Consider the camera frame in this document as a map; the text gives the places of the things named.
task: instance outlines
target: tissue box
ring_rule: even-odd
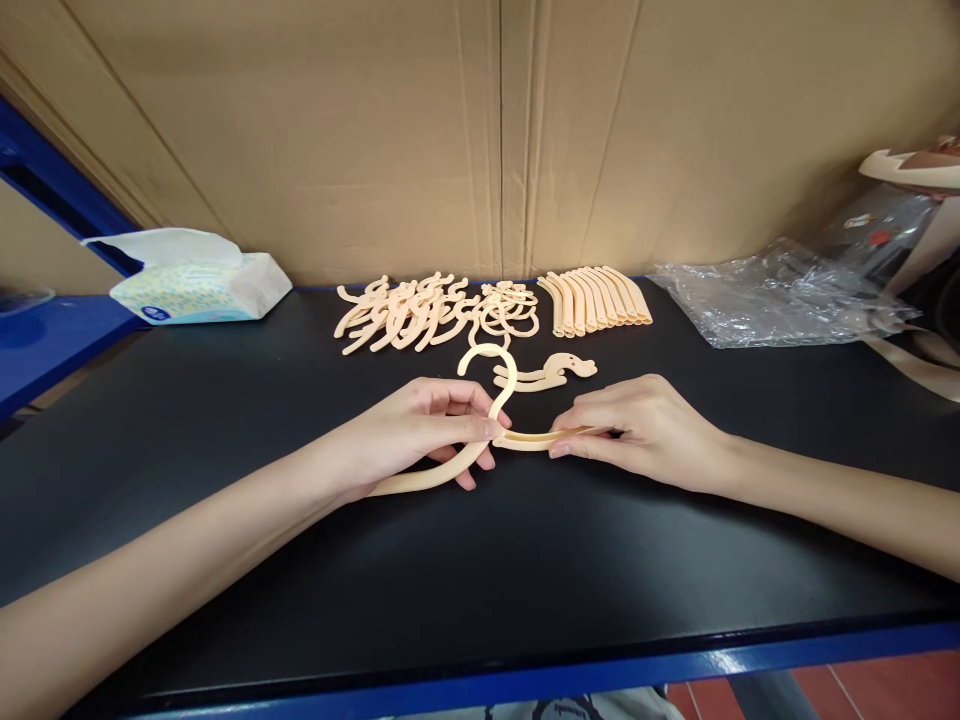
[[[267,253],[241,253],[213,233],[165,228],[94,238],[144,269],[110,297],[152,325],[259,320],[293,287]]]
[[[173,265],[142,270],[110,297],[153,325],[259,320],[293,285],[267,253],[244,253],[239,268]]]

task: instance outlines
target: right hand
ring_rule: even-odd
[[[659,375],[644,375],[581,395],[552,430],[609,427],[619,438],[571,435],[550,447],[600,460],[685,490],[729,495],[737,478],[739,438],[719,430]]]

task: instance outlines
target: hand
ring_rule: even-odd
[[[572,435],[550,457],[577,455],[622,467],[668,485],[727,495],[736,480],[738,439],[711,425],[659,375],[644,375],[581,395],[553,430],[592,425],[619,438]]]
[[[487,417],[492,404],[478,383],[418,378],[299,452],[321,452],[314,466],[332,472],[341,489],[351,491],[348,500],[355,500],[423,457],[450,460],[459,452],[453,443],[492,440],[511,425],[503,411],[499,422]],[[477,465],[493,469],[490,448]],[[477,486],[469,470],[456,480],[464,490]]]

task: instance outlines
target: plastic bag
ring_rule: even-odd
[[[808,244],[886,287],[939,208],[927,194],[883,183],[840,211]]]
[[[719,265],[657,265],[666,289],[715,348],[847,343],[887,337],[919,311],[789,238]]]

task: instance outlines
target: blue table edge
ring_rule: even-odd
[[[571,697],[742,673],[960,648],[960,622],[843,633],[604,662],[515,670],[401,685],[179,708],[129,717],[243,720],[375,718]]]

